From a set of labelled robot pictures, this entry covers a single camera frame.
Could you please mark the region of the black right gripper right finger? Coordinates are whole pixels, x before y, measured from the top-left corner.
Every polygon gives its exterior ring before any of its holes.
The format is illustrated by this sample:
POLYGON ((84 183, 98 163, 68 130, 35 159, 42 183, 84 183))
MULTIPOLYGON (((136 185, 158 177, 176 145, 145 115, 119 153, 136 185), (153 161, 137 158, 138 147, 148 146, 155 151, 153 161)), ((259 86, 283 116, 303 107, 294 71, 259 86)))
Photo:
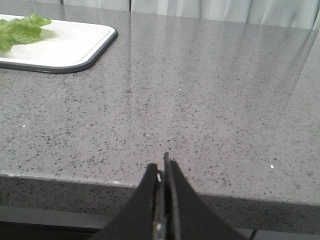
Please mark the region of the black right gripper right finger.
POLYGON ((244 240, 196 194, 178 163, 164 153, 167 240, 244 240))

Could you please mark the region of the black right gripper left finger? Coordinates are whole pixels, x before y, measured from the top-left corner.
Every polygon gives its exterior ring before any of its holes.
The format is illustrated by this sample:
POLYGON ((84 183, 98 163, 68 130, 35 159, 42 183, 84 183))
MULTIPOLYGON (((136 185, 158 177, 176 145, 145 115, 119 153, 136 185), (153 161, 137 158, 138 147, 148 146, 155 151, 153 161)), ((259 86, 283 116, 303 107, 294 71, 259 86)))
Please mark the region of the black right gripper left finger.
POLYGON ((91 240, 164 240, 163 174, 155 163, 147 166, 131 199, 91 240))

